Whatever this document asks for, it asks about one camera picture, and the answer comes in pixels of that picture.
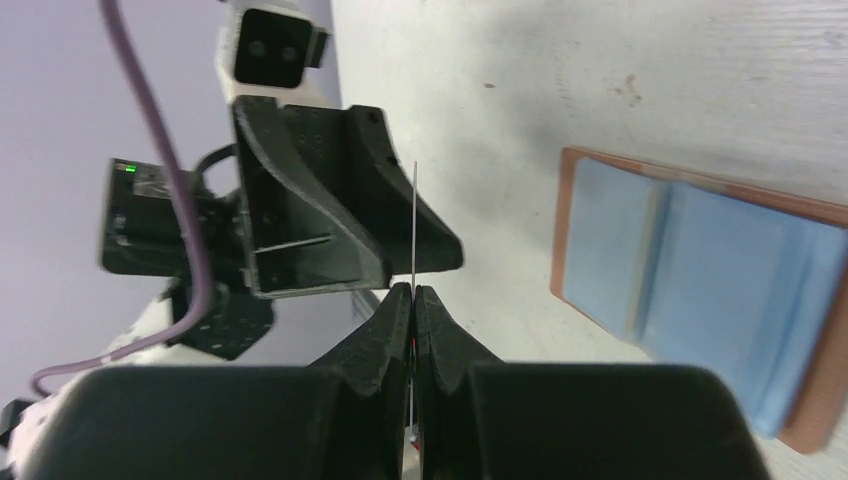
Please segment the black VIP card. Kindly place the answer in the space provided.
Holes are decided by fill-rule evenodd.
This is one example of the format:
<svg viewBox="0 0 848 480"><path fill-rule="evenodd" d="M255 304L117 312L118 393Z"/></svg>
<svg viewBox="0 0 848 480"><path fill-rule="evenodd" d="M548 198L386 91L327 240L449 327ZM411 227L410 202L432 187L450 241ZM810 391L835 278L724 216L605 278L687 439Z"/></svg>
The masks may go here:
<svg viewBox="0 0 848 480"><path fill-rule="evenodd" d="M411 290L412 300L415 300L416 295L416 261L417 261L417 220L418 220L418 161L413 162L413 177L412 177L412 220L411 220ZM420 439L419 427L417 423L413 423L415 413L416 398L415 398L415 380L410 383L410 435L409 443L415 449L416 454L420 455Z"/></svg>

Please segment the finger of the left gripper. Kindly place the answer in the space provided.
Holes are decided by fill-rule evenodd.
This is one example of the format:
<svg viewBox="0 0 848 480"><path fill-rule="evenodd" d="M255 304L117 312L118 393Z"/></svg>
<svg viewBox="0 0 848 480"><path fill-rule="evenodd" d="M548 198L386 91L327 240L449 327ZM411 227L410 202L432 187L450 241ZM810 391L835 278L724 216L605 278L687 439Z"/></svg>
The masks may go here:
<svg viewBox="0 0 848 480"><path fill-rule="evenodd" d="M354 105L343 112L342 203L378 245L391 273L411 272L412 180L400 166L384 112ZM463 245L418 195L416 272L456 270Z"/></svg>

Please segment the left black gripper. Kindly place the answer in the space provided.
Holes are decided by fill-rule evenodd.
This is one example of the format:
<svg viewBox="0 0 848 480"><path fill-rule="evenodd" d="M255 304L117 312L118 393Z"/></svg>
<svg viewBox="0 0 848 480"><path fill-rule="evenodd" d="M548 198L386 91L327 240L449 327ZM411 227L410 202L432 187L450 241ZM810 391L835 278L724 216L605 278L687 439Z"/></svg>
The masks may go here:
<svg viewBox="0 0 848 480"><path fill-rule="evenodd" d="M279 299L383 289L389 262L347 205L351 158L343 111L281 106L270 97L238 97L231 106L241 180L243 245L253 293ZM218 197L203 174L234 156L226 145L187 172L213 273L214 301L188 332L136 354L208 354L232 361L274 324L272 304L252 295L236 226L238 191ZM161 166L115 159L104 214L101 266L118 275L164 277L165 290L109 351L164 330L188 310L192 283L180 227Z"/></svg>

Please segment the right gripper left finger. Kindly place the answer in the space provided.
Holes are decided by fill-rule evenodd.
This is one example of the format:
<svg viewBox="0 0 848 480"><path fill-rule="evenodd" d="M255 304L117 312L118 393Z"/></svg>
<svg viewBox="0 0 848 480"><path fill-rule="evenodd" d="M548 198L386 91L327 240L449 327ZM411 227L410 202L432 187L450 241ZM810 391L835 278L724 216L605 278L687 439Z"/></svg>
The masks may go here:
<svg viewBox="0 0 848 480"><path fill-rule="evenodd" d="M20 422L23 479L399 479L412 293L312 364L116 365Z"/></svg>

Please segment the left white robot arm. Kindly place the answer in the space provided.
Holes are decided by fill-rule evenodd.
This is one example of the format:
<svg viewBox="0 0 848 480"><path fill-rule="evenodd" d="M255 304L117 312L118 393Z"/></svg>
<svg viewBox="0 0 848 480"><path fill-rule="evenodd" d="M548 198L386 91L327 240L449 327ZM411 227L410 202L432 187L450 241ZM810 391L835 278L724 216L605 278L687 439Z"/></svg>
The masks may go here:
<svg viewBox="0 0 848 480"><path fill-rule="evenodd" d="M110 362L29 405L14 479L398 479L412 291L396 275L458 269L459 237L413 191L381 110L242 96L231 226L207 231L223 290L170 344L185 358ZM276 299L388 288L306 367L235 367Z"/></svg>

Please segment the brown leather card holder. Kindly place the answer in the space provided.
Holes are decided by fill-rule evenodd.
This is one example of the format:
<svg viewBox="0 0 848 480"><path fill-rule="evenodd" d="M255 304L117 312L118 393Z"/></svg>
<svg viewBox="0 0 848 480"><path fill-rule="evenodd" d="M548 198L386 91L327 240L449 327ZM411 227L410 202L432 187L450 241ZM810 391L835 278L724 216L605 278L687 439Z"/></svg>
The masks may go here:
<svg viewBox="0 0 848 480"><path fill-rule="evenodd" d="M826 447L847 402L847 208L579 147L551 293L659 363L717 374L763 438Z"/></svg>

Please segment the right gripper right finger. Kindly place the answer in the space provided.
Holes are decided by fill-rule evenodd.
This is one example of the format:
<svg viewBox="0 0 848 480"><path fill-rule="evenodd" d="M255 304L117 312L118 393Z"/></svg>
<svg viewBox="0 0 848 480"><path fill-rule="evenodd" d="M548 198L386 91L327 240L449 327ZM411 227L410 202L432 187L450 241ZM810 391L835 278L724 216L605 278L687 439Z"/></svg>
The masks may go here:
<svg viewBox="0 0 848 480"><path fill-rule="evenodd" d="M708 370L509 363L415 293L425 479L765 479L729 390Z"/></svg>

